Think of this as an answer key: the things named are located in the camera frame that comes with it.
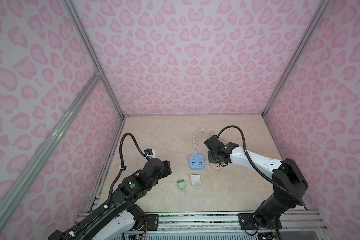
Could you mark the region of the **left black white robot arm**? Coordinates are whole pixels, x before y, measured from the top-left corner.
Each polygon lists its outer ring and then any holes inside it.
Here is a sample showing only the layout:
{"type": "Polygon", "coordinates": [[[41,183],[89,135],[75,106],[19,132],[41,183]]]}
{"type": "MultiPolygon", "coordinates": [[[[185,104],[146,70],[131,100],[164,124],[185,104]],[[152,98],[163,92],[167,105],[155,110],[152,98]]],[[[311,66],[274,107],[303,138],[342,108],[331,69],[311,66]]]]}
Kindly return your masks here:
{"type": "Polygon", "coordinates": [[[171,163],[155,157],[152,149],[139,153],[147,161],[141,170],[112,182],[108,198],[82,221],[64,232],[56,230],[50,240],[112,240],[129,230],[146,231],[147,217],[136,201],[144,197],[160,179],[171,175],[171,163]]]}

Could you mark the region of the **light green plug adapter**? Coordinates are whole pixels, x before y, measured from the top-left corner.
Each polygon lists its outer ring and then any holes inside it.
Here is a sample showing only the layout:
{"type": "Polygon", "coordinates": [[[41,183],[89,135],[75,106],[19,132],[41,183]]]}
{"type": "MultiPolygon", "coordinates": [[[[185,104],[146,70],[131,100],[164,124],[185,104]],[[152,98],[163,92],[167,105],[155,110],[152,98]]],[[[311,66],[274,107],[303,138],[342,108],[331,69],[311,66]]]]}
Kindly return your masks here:
{"type": "Polygon", "coordinates": [[[178,185],[179,190],[183,190],[187,187],[185,180],[177,181],[177,185],[178,185]]]}

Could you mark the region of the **white square plug adapter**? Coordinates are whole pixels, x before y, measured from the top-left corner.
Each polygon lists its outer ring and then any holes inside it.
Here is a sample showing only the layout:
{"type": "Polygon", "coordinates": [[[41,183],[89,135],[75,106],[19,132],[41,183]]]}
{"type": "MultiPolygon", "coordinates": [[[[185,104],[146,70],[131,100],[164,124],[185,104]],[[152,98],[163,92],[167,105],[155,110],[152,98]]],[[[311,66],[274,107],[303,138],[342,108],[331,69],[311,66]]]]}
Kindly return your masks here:
{"type": "Polygon", "coordinates": [[[199,186],[201,185],[201,175],[191,175],[191,185],[199,186]]]}

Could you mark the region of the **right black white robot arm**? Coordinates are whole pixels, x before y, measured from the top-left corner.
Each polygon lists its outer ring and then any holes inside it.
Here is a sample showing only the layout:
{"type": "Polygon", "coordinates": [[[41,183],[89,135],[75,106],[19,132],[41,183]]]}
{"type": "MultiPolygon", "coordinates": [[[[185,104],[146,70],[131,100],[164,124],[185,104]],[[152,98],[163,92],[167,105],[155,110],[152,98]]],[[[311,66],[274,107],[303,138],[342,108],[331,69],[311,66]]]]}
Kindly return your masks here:
{"type": "Polygon", "coordinates": [[[209,137],[205,142],[208,160],[211,164],[225,167],[229,164],[240,165],[258,173],[273,186],[273,193],[263,201],[253,214],[251,224],[259,229],[280,227],[280,216],[289,209],[304,206],[303,196],[309,184],[296,162],[286,158],[275,160],[253,153],[247,149],[243,131],[237,126],[227,126],[218,135],[209,137]],[[237,129],[242,145],[232,142],[224,144],[220,135],[227,129],[237,129]]]}

